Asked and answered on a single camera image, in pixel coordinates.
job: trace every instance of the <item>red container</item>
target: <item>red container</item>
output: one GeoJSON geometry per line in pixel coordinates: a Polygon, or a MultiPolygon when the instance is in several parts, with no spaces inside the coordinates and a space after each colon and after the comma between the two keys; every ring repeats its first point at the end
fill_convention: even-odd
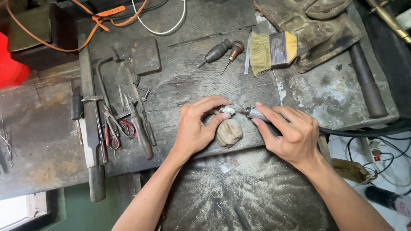
{"type": "Polygon", "coordinates": [[[7,36],[0,33],[0,89],[10,88],[24,82],[30,68],[10,58],[7,51],[7,36]]]}

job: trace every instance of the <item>scissors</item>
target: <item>scissors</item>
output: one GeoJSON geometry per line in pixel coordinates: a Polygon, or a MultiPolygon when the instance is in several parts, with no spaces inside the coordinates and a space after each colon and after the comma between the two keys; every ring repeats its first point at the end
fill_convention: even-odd
{"type": "MultiPolygon", "coordinates": [[[[122,123],[122,125],[120,125],[119,121],[117,121],[115,116],[113,116],[110,113],[109,108],[106,105],[103,105],[103,106],[104,106],[103,113],[104,113],[104,115],[106,115],[107,119],[111,118],[113,120],[114,124],[117,126],[118,130],[120,130],[121,133],[123,133],[123,135],[125,135],[128,138],[133,137],[134,134],[136,133],[136,130],[135,130],[133,124],[126,121],[126,120],[120,120],[120,123],[122,123]]],[[[120,139],[116,136],[115,130],[114,130],[113,125],[111,124],[110,121],[108,122],[108,125],[109,125],[111,133],[113,134],[111,136],[110,140],[113,140],[113,143],[114,143],[114,145],[112,146],[111,142],[108,142],[108,146],[113,150],[116,150],[116,149],[121,150],[122,147],[121,147],[120,139]]]]}

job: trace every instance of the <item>brush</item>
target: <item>brush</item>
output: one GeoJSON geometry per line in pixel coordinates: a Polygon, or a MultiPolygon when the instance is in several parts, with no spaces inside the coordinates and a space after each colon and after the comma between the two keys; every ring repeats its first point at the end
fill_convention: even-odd
{"type": "Polygon", "coordinates": [[[297,57],[297,37],[288,31],[252,33],[250,64],[255,77],[265,70],[289,66],[297,57]]]}

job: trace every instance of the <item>white floor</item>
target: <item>white floor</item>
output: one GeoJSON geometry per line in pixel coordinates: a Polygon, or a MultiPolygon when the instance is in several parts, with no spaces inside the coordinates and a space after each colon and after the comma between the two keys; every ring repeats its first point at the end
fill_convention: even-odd
{"type": "MultiPolygon", "coordinates": [[[[405,132],[401,134],[392,135],[390,137],[394,138],[406,138],[410,137],[410,132],[405,132]]],[[[348,151],[347,151],[347,143],[350,140],[349,137],[339,137],[339,136],[331,136],[330,142],[328,143],[328,147],[330,149],[331,157],[332,158],[339,158],[339,159],[349,159],[348,151]]],[[[391,142],[395,146],[397,146],[401,150],[405,150],[409,145],[411,140],[392,140],[385,138],[385,140],[391,142]]],[[[385,145],[380,144],[379,146],[382,152],[390,152],[394,154],[394,156],[398,156],[401,153],[396,149],[385,145]]],[[[360,164],[365,164],[367,161],[365,160],[365,156],[361,154],[362,149],[361,146],[357,143],[357,139],[354,139],[350,145],[351,156],[355,162],[359,162],[360,164]]],[[[411,156],[411,148],[406,152],[407,155],[411,156]]],[[[383,154],[383,159],[392,158],[390,154],[383,154]]],[[[390,163],[390,160],[385,161],[384,164],[378,164],[377,167],[382,170],[386,165],[390,163]]],[[[375,169],[375,166],[372,164],[367,165],[366,167],[375,169]]],[[[402,194],[408,191],[411,188],[411,159],[406,156],[401,156],[397,159],[394,159],[394,162],[391,166],[384,171],[381,175],[378,176],[376,180],[372,183],[375,184],[377,187],[390,190],[392,192],[396,192],[402,194]]],[[[357,183],[346,180],[351,186],[353,186],[358,192],[363,191],[364,187],[370,186],[369,184],[366,186],[358,185],[357,183]]],[[[387,222],[396,230],[396,231],[406,231],[406,225],[411,221],[410,218],[405,217],[399,214],[397,211],[390,210],[385,208],[381,205],[378,205],[374,202],[370,202],[374,208],[387,220],[387,222]]]]}

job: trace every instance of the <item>wooden workbench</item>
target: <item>wooden workbench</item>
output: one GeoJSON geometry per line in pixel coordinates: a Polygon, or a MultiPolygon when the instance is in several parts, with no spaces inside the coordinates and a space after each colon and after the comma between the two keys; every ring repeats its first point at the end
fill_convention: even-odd
{"type": "MultiPolygon", "coordinates": [[[[216,94],[222,94],[241,106],[250,106],[257,101],[268,105],[280,104],[273,72],[260,78],[253,77],[251,72],[244,74],[245,53],[228,66],[223,76],[219,74],[228,54],[201,68],[196,67],[208,50],[225,38],[247,43],[250,29],[256,28],[257,22],[252,1],[241,2],[230,0],[216,4],[201,0],[187,1],[187,15],[179,29],[167,36],[155,36],[163,70],[142,77],[140,82],[141,87],[149,87],[158,94],[150,95],[144,104],[158,144],[154,147],[154,158],[146,160],[139,154],[135,140],[122,139],[124,150],[117,151],[115,159],[114,153],[109,153],[107,177],[159,166],[174,143],[180,107],[184,104],[216,94]]],[[[141,20],[149,28],[161,32],[173,27],[181,14],[182,2],[170,0],[163,7],[143,14],[141,20]]],[[[120,64],[106,63],[101,69],[110,102],[120,110],[118,84],[123,93],[136,100],[124,69],[124,65],[132,69],[130,42],[152,34],[137,21],[125,28],[115,28],[109,23],[106,25],[111,33],[97,31],[88,50],[93,65],[110,54],[110,46],[114,46],[124,59],[120,64]]],[[[90,19],[80,21],[79,36],[88,34],[92,26],[90,19]]],[[[305,74],[298,74],[293,66],[276,70],[275,76],[283,87],[282,103],[306,111],[318,118],[321,126],[332,129],[364,127],[396,120],[398,112],[385,76],[373,57],[367,38],[363,42],[389,116],[378,120],[368,118],[347,52],[305,74]]],[[[33,75],[23,86],[2,91],[1,112],[3,117],[11,118],[12,143],[18,157],[13,159],[12,168],[6,159],[0,161],[0,199],[88,181],[83,147],[79,145],[76,123],[70,120],[69,115],[70,80],[79,80],[79,67],[74,63],[69,68],[68,71],[54,70],[59,75],[50,71],[40,73],[47,76],[40,76],[41,79],[33,75]]],[[[257,128],[249,119],[242,115],[234,115],[233,118],[242,124],[243,138],[231,149],[221,148],[213,141],[195,157],[263,145],[257,128]]]]}

